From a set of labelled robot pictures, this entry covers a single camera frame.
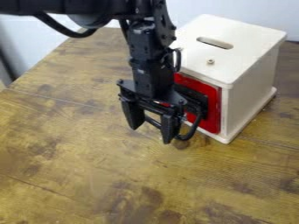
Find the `white wall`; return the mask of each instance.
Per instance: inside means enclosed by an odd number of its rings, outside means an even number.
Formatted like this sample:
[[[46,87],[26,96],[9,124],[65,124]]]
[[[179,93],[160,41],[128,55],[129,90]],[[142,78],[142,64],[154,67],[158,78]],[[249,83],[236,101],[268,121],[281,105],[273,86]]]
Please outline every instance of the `white wall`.
[[[284,30],[289,39],[299,40],[297,0],[168,0],[168,6],[179,26],[200,14],[213,14]],[[72,29],[78,28],[66,17],[57,16],[57,19]],[[0,47],[18,75],[65,40],[30,17],[0,16],[0,32]]]

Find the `table surface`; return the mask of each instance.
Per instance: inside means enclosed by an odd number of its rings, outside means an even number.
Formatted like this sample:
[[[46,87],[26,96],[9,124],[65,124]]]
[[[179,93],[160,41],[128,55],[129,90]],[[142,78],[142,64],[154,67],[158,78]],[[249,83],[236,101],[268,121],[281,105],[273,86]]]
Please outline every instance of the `table surface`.
[[[117,29],[69,39],[0,94],[0,223],[299,223],[299,45],[229,145],[126,127]]]

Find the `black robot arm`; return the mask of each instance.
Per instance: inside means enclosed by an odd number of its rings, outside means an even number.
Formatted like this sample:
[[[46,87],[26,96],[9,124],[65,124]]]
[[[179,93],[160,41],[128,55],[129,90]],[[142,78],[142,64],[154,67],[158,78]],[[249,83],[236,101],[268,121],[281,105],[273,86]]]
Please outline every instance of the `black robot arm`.
[[[169,19],[165,0],[0,0],[0,13],[34,16],[57,32],[73,38],[85,38],[112,19],[117,19],[133,71],[133,80],[117,82],[129,127],[136,130],[144,122],[150,123],[161,131],[165,144],[173,138],[188,140],[192,137],[204,117],[204,109],[196,101],[191,103],[188,90],[181,91],[183,88],[173,85],[181,54],[169,47],[176,40],[176,27]],[[70,31],[48,13],[69,15],[88,30],[82,33]],[[185,109],[191,109],[197,119],[189,133],[181,136]],[[157,114],[161,121],[157,122],[145,112]]]

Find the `wooden table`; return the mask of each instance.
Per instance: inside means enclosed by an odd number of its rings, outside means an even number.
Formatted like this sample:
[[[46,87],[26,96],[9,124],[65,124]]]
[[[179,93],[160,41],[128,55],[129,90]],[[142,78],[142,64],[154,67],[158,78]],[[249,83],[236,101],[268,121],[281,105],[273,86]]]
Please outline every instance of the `wooden table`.
[[[68,40],[0,94],[0,223],[299,223],[299,45],[229,145],[126,127],[120,31]]]

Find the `white wooden box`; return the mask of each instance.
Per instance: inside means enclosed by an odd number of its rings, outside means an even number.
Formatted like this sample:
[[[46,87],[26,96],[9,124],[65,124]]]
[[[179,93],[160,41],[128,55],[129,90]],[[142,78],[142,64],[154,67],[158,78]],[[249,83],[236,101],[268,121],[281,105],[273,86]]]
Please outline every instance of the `white wooden box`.
[[[201,15],[177,31],[181,72],[220,91],[220,131],[228,144],[276,93],[273,79],[285,33]]]

